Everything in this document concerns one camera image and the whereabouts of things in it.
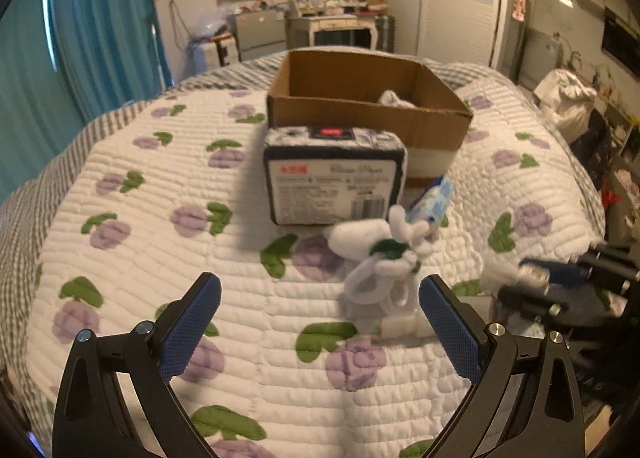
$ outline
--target packaged box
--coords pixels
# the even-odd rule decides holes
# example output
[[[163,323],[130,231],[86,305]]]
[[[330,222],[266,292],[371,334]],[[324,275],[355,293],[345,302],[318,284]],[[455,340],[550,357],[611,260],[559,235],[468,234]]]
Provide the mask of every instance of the packaged box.
[[[378,103],[386,90],[415,108]],[[417,60],[383,54],[294,50],[267,96],[270,127],[362,127],[395,133],[408,151],[408,186],[446,173],[473,113]]]
[[[333,225],[385,218],[406,174],[398,136],[342,127],[270,129],[264,171],[277,225]]]

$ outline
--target white quilted bedspread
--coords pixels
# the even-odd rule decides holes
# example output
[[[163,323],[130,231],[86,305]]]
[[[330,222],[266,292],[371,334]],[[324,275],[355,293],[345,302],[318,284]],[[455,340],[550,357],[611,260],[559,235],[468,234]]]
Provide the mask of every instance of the white quilted bedspread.
[[[473,293],[483,261],[564,259],[596,240],[564,151],[518,96],[494,78],[458,94],[476,117],[422,274],[470,281],[459,288]],[[419,457],[468,383],[436,339],[388,345],[355,333],[363,324],[345,319],[340,301],[350,264],[328,252],[320,229],[272,224],[264,99],[195,91],[159,100],[95,145],[42,249],[30,374],[55,401],[81,327],[128,332],[212,271],[222,304],[172,387],[221,458]],[[313,323],[338,335],[310,356],[296,341]],[[123,390],[159,452],[128,380]]]

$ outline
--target flat screen tv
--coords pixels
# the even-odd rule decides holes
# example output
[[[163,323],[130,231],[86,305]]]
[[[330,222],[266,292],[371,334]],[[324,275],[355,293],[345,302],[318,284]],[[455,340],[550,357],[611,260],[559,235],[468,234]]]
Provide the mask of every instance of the flat screen tv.
[[[640,76],[640,36],[609,8],[605,11],[602,49]]]

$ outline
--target striped fabric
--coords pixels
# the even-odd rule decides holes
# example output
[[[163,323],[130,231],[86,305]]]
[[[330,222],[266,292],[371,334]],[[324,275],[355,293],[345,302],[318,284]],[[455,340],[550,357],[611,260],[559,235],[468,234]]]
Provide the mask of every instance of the striped fabric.
[[[194,76],[159,97],[207,89],[268,89],[284,55],[276,54]],[[431,60],[425,60],[425,64],[452,89],[492,76],[519,94],[510,81],[484,66],[467,63],[442,65]],[[92,146],[128,125],[150,102],[123,107],[93,121],[37,179],[16,190],[0,205],[0,366],[8,365],[15,370],[19,381],[16,386],[22,391],[24,408],[47,455],[50,455],[52,406],[34,386],[26,368],[26,327],[38,285],[36,267],[40,248],[60,203],[82,170]],[[537,108],[534,109],[571,160],[590,220],[596,232],[604,235],[600,197],[587,173],[571,154],[555,126]]]

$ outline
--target teal curtain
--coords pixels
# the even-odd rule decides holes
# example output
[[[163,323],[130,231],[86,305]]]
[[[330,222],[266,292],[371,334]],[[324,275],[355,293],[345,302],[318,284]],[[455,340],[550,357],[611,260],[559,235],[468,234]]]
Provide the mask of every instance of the teal curtain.
[[[85,121],[47,48],[42,0],[0,20],[0,203],[74,139]]]
[[[49,13],[60,71],[85,120],[171,86],[154,0],[49,0]]]

